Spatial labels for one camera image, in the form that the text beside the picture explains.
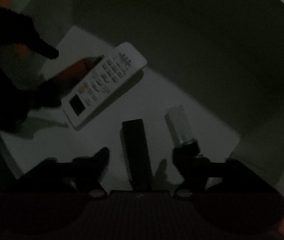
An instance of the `white table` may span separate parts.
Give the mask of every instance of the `white table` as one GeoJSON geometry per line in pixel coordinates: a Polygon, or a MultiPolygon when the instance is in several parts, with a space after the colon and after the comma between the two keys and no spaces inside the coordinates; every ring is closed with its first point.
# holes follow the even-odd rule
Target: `white table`
{"type": "MultiPolygon", "coordinates": [[[[45,78],[54,76],[83,57],[104,54],[112,46],[74,26],[57,48],[60,51],[58,59],[47,60],[43,65],[41,72],[45,78]]],[[[110,149],[111,158],[101,185],[107,191],[130,190],[120,131],[123,121],[141,118],[153,174],[161,160],[167,160],[167,169],[163,174],[167,174],[168,181],[159,181],[158,184],[167,187],[180,183],[182,177],[171,162],[173,141],[164,119],[166,110],[175,105],[184,106],[204,156],[212,161],[224,161],[239,142],[239,134],[162,75],[149,67],[145,67],[143,72],[139,83],[79,131],[72,128],[61,109],[42,109],[29,113],[19,136],[2,132],[6,146],[22,171],[29,171],[48,157],[69,162],[78,156],[92,156],[106,146],[110,149]],[[41,125],[43,121],[32,117],[57,121],[60,125],[41,125]],[[34,129],[38,131],[31,138],[34,129]]]]}

